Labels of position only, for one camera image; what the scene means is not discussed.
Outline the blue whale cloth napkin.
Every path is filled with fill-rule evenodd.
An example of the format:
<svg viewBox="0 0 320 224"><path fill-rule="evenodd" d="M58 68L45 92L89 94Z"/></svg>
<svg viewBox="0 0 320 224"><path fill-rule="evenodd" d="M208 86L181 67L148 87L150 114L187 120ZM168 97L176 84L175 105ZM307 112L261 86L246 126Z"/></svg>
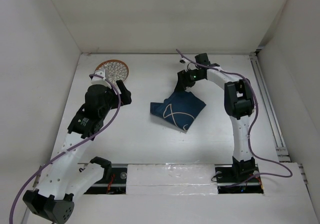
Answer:
<svg viewBox="0 0 320 224"><path fill-rule="evenodd" d="M192 92L173 92L162 103L151 102L150 113L187 132L205 107Z"/></svg>

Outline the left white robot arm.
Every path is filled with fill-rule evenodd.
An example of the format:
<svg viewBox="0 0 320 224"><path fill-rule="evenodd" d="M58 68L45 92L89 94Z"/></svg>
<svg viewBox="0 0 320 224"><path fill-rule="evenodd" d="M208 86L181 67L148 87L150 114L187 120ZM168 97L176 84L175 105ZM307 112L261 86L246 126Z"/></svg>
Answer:
<svg viewBox="0 0 320 224"><path fill-rule="evenodd" d="M94 183L107 182L112 175L111 161L94 157L83 171L78 163L95 137L107 128L104 120L112 109L119 111L131 104L131 92L123 81L93 84L84 96L84 104L67 128L64 144L48 164L46 176L32 191L27 190L23 201L35 215L54 224L68 221L79 199Z"/></svg>

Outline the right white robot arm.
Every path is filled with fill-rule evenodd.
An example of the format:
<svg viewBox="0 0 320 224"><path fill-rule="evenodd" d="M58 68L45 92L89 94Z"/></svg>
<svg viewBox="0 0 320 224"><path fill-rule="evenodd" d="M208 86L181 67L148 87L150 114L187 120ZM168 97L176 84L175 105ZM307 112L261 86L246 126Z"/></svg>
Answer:
<svg viewBox="0 0 320 224"><path fill-rule="evenodd" d="M255 160L249 149L249 122L255 108L255 95L250 81L243 75L227 72L218 64L211 63L206 53L195 56L195 61L180 54L179 61L184 64L184 70L177 73L175 91L185 91L203 79L223 89L224 108L233 129L231 175L235 180L243 181L255 169Z"/></svg>

